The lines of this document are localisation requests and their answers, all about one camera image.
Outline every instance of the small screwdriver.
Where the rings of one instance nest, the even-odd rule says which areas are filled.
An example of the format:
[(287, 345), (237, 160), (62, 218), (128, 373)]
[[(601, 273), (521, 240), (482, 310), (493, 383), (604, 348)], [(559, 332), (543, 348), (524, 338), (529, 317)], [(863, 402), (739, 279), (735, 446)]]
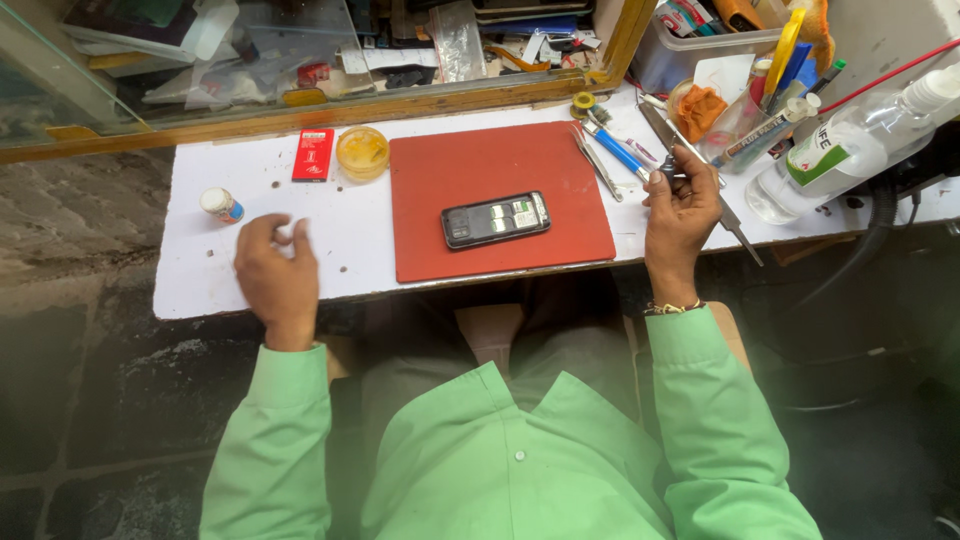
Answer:
[(674, 135), (673, 140), (670, 142), (670, 148), (668, 148), (668, 153), (666, 158), (663, 160), (663, 165), (660, 166), (659, 170), (663, 173), (663, 176), (666, 177), (666, 180), (669, 184), (673, 185), (673, 179), (677, 176), (677, 167), (673, 165), (673, 145), (677, 142), (677, 137)]

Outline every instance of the green label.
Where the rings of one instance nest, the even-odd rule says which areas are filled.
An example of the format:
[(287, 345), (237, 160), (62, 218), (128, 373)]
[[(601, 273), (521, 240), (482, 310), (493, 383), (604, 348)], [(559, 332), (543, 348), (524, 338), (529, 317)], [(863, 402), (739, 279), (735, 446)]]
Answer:
[(787, 154), (786, 168), (797, 184), (807, 185), (849, 157), (850, 154), (831, 139), (828, 122)]

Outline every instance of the hand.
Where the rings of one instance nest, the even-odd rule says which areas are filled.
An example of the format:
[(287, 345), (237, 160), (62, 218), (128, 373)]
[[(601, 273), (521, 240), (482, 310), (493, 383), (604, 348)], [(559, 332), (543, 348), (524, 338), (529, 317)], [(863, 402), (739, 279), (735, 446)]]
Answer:
[[(320, 281), (306, 219), (294, 226), (292, 238), (276, 230), (288, 223), (289, 215), (272, 213), (245, 225), (237, 238), (233, 266), (244, 298), (267, 327), (267, 348), (296, 353), (313, 345)], [(281, 246), (293, 243), (294, 257), (282, 255), (272, 241)]]
[(663, 173), (650, 175), (643, 201), (650, 207), (644, 262), (650, 272), (657, 306), (690, 306), (697, 302), (693, 265), (704, 243), (720, 221), (720, 182), (716, 168), (677, 145), (673, 148), (677, 174), (687, 180), (667, 184)]

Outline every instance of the clear plastic bottle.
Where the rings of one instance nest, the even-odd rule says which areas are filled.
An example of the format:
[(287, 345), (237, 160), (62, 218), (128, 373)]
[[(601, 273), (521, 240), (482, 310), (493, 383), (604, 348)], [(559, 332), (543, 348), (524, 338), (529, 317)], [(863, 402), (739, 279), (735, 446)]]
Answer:
[(937, 129), (930, 114), (958, 97), (960, 63), (854, 100), (751, 180), (748, 206), (767, 223), (794, 221), (923, 149)]

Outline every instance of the glass display case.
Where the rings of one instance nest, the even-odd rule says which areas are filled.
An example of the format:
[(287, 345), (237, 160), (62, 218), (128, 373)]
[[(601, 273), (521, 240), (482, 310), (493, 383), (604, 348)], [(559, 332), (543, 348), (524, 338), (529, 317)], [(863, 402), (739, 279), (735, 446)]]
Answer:
[(0, 161), (618, 84), (655, 0), (0, 0)]

